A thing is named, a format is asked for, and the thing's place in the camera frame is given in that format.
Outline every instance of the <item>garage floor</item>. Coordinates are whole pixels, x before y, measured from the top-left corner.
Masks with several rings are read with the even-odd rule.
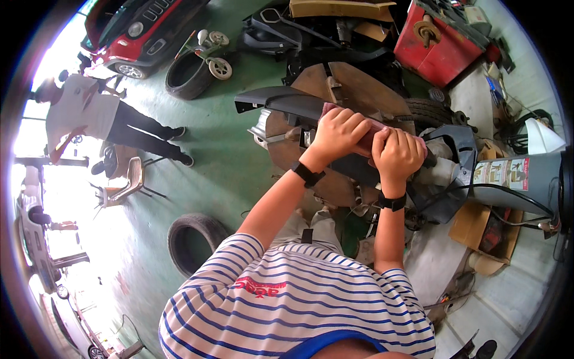
[[[221,31],[233,46],[241,20],[267,2],[212,0],[198,16],[203,23],[197,29]],[[274,182],[267,151],[247,132],[257,123],[259,111],[239,115],[233,100],[243,91],[282,85],[285,63],[243,54],[233,70],[230,80],[216,80],[193,101],[180,101],[165,92],[166,68],[147,80],[122,81],[128,104],[164,125],[188,127],[179,145],[193,156],[195,165],[187,168],[169,160],[153,164],[146,169],[146,186],[167,199],[134,194],[123,206],[102,210],[93,222],[79,223],[84,248],[102,278],[103,302],[110,304],[109,313],[116,318],[113,329],[119,327],[122,314],[128,315],[156,357],[163,357],[157,340],[160,315],[186,279],[168,255],[170,224],[183,214],[201,212],[218,219],[232,233],[242,222],[241,212],[252,208]],[[124,328],[121,333],[127,337],[122,340],[129,345],[136,339],[135,332],[129,324]],[[145,352],[140,357],[152,357]]]

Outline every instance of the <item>woven chair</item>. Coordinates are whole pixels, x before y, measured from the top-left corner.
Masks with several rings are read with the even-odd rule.
[[[147,188],[144,185],[145,168],[147,166],[154,164],[156,162],[159,162],[163,159],[165,159],[165,157],[162,157],[162,158],[157,159],[157,160],[148,159],[148,160],[145,160],[142,162],[141,158],[132,157],[130,159],[130,162],[129,162],[129,165],[127,168],[127,185],[125,187],[121,188],[116,193],[111,194],[109,196],[108,201],[117,202],[117,201],[120,201],[120,200],[128,197],[129,195],[131,195],[132,193],[135,193],[135,192],[141,192],[148,197],[152,197],[151,194],[145,192],[144,190],[151,192],[153,194],[156,194],[160,197],[167,198],[167,196],[165,196],[159,192],[155,192],[155,191]]]

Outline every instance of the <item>blue striped t-shirt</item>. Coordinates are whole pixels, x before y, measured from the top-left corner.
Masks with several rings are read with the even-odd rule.
[[[169,299],[159,336],[168,358],[310,357],[335,338],[417,358],[435,353],[434,329],[403,270],[380,275],[316,241],[264,252],[247,234],[223,241]]]

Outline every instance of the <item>black wristband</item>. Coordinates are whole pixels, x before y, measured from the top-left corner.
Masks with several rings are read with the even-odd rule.
[[[291,166],[291,171],[299,175],[305,181],[305,188],[311,188],[319,182],[321,178],[325,176],[325,171],[321,173],[313,173],[309,168],[307,168],[303,163],[296,161]]]
[[[389,199],[386,198],[383,192],[379,193],[379,207],[383,208],[390,208],[393,212],[398,211],[399,209],[405,207],[406,204],[406,192],[403,197],[397,199]]]

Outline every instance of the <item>shoe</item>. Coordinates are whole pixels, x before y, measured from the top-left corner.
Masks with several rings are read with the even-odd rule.
[[[184,155],[184,157],[180,160],[184,166],[193,167],[193,158],[189,157],[188,155]]]
[[[185,127],[178,127],[175,129],[176,134],[172,137],[169,138],[169,141],[173,141],[173,140],[177,140],[178,138],[180,138],[181,136],[183,136],[185,134]]]

